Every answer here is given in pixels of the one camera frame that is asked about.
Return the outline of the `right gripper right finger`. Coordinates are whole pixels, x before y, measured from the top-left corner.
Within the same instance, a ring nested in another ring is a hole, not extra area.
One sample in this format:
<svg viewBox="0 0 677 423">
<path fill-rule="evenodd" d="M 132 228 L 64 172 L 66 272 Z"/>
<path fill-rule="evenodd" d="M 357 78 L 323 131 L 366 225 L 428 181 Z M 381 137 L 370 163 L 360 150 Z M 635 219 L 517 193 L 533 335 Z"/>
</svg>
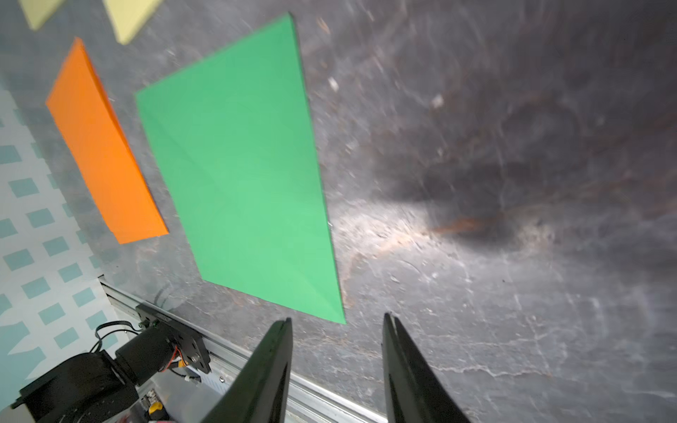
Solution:
<svg viewBox="0 0 677 423">
<path fill-rule="evenodd" d="M 389 422 L 470 422 L 391 313 L 384 315 L 382 352 Z"/>
</svg>

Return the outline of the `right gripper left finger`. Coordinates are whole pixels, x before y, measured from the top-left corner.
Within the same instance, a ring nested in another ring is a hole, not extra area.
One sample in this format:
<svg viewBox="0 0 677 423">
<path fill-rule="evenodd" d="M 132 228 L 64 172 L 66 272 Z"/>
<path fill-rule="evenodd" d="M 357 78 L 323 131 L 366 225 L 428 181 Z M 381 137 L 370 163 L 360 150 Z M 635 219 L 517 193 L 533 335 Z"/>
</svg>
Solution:
<svg viewBox="0 0 677 423">
<path fill-rule="evenodd" d="M 282 422 L 293 357 L 293 325 L 275 322 L 205 422 Z"/>
</svg>

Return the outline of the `large green paper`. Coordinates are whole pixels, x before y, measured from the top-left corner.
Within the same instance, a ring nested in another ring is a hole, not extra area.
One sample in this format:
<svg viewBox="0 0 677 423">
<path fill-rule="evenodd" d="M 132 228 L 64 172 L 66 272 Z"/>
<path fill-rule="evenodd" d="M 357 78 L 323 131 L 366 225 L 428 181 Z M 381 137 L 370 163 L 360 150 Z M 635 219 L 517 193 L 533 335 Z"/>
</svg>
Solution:
<svg viewBox="0 0 677 423">
<path fill-rule="evenodd" d="M 135 100 L 201 278 L 343 324 L 292 17 L 138 91 Z"/>
</svg>

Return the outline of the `orange paper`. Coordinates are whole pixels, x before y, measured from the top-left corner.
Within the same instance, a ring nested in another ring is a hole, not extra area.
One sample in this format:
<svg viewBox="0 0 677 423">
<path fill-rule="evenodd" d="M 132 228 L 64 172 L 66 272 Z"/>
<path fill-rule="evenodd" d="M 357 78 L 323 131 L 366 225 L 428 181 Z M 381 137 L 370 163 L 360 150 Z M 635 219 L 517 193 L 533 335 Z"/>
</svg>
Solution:
<svg viewBox="0 0 677 423">
<path fill-rule="evenodd" d="M 63 62 L 46 105 L 116 240 L 135 243 L 168 234 L 79 38 Z"/>
</svg>

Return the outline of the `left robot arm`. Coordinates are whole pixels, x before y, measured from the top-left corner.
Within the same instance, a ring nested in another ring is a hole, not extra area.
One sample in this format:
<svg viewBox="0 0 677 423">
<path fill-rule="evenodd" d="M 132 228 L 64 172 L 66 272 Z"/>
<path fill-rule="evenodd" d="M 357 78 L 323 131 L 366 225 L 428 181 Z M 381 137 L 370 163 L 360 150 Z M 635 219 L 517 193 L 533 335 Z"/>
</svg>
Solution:
<svg viewBox="0 0 677 423">
<path fill-rule="evenodd" d="M 35 422 L 106 421 L 139 399 L 138 388 L 170 363 L 175 350 L 170 331 L 151 325 L 114 356 L 101 350 L 62 362 L 20 389 L 10 408 L 26 408 Z"/>
</svg>

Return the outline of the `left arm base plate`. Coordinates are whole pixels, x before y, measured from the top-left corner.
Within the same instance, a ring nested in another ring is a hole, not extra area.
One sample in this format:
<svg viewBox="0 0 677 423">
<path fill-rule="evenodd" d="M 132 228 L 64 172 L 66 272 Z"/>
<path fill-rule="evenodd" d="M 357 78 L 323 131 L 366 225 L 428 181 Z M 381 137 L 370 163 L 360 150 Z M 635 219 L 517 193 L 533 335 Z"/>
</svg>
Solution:
<svg viewBox="0 0 677 423">
<path fill-rule="evenodd" d="M 206 375 L 211 373 L 211 357 L 204 336 L 199 331 L 148 302 L 140 303 L 135 310 L 139 314 L 140 324 L 146 330 L 159 331 L 167 343 L 177 348 L 180 356 L 187 359 L 193 368 Z"/>
</svg>

